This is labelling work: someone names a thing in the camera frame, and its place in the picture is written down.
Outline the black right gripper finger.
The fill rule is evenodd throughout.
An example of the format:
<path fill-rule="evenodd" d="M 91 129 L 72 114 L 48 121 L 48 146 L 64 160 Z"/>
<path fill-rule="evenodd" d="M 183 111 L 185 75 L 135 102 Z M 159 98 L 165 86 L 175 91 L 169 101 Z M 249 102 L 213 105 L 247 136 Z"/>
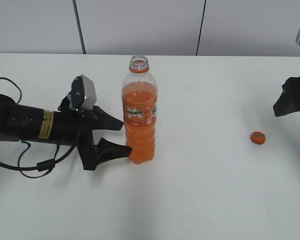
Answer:
<path fill-rule="evenodd" d="M 281 87 L 282 93 L 273 105 L 274 115 L 283 117 L 300 112 L 300 76 L 289 77 Z"/>

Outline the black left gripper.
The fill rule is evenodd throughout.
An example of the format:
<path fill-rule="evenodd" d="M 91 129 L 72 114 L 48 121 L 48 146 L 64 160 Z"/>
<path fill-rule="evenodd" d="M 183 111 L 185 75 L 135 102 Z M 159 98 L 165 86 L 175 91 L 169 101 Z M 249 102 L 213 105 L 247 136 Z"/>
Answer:
<path fill-rule="evenodd" d="M 127 158 L 132 148 L 101 138 L 97 145 L 94 143 L 93 130 L 120 131 L 124 122 L 109 115 L 99 106 L 85 109 L 82 106 L 71 109 L 70 96 L 66 96 L 60 103 L 58 110 L 61 115 L 70 118 L 70 114 L 78 120 L 78 130 L 75 131 L 74 144 L 82 161 L 83 169 L 94 171 L 100 164 L 111 160 Z"/>

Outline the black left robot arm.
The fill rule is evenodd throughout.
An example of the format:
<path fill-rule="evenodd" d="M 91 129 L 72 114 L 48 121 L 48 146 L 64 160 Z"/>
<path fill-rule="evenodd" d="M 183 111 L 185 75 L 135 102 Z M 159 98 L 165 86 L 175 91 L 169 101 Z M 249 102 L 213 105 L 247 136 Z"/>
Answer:
<path fill-rule="evenodd" d="M 94 130 L 119 131 L 123 125 L 99 106 L 91 110 L 50 111 L 17 104 L 0 94 L 0 142 L 27 141 L 77 148 L 83 169 L 87 171 L 131 154 L 131 147 L 104 138 L 94 143 Z"/>

